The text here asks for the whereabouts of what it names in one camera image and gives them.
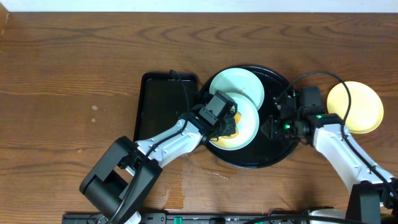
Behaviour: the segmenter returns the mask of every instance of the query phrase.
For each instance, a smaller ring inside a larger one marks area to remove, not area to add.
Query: white wall
[[[0,0],[10,12],[398,12],[398,0]]]

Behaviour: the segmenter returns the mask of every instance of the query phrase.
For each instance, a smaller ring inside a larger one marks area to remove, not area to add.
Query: black tray
[[[196,76],[183,73],[180,76],[189,81],[184,84],[192,107],[197,98]],[[174,77],[169,73],[149,72],[142,76],[133,141],[149,139],[168,130],[187,111],[180,82],[170,80]]]
[[[254,73],[264,85],[265,98],[262,106],[258,110],[260,125],[266,121],[269,115],[279,115],[279,110],[272,98],[277,97],[288,85],[289,81],[279,73],[261,66],[240,65],[232,68],[243,68]],[[198,103],[204,103],[204,98],[213,81],[212,76],[201,88]],[[219,149],[211,143],[206,143],[206,148],[216,157],[228,164],[242,168],[261,168],[274,165],[286,158],[297,146],[298,141],[275,141],[270,140],[258,130],[256,137],[242,149],[227,151]]]

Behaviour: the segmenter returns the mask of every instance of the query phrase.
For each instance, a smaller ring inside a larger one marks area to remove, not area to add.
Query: white bowl
[[[210,84],[209,92],[215,94],[217,90],[244,95],[257,110],[264,101],[264,87],[260,79],[243,68],[229,68],[217,74]]]
[[[242,115],[236,125],[239,134],[232,139],[219,137],[218,141],[210,141],[210,143],[219,149],[232,151],[247,146],[254,139],[259,130],[260,119],[256,107],[245,96],[237,93],[226,94],[238,104],[238,112]]]

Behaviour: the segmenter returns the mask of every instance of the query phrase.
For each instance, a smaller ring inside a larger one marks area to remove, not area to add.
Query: yellow food
[[[235,115],[235,117],[234,117],[234,119],[235,119],[235,124],[238,124],[239,121],[241,120],[241,118],[242,118],[241,113],[236,112],[236,115]]]

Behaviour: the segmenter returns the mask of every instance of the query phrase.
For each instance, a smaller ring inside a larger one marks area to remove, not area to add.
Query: yellow plate
[[[377,93],[365,84],[345,82],[351,94],[351,109],[346,126],[352,133],[364,134],[375,130],[383,120],[383,104]],[[328,95],[329,113],[344,118],[348,106],[348,95],[343,84],[333,87]]]

